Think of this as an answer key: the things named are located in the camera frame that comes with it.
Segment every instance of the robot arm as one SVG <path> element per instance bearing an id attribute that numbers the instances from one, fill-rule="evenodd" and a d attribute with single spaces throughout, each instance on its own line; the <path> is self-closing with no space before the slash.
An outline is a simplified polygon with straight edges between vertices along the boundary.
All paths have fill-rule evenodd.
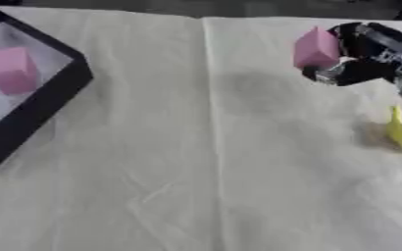
<path id="1" fill-rule="evenodd" d="M 305 77 L 337 86 L 384 78 L 402 96 L 402 32 L 376 23 L 338 25 L 328 32 L 337 38 L 340 56 L 347 61 L 329 69 L 306 66 Z"/>

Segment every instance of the foam block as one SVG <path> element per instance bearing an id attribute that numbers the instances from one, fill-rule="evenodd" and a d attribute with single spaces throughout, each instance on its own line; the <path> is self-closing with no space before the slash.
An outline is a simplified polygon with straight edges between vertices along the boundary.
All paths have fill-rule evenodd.
<path id="1" fill-rule="evenodd" d="M 326 30 L 315 27 L 300 37 L 294 46 L 294 66 L 328 68 L 339 63 L 338 40 Z"/>
<path id="2" fill-rule="evenodd" d="M 38 70 L 25 47 L 0 50 L 0 90 L 7 95 L 36 89 Z"/>

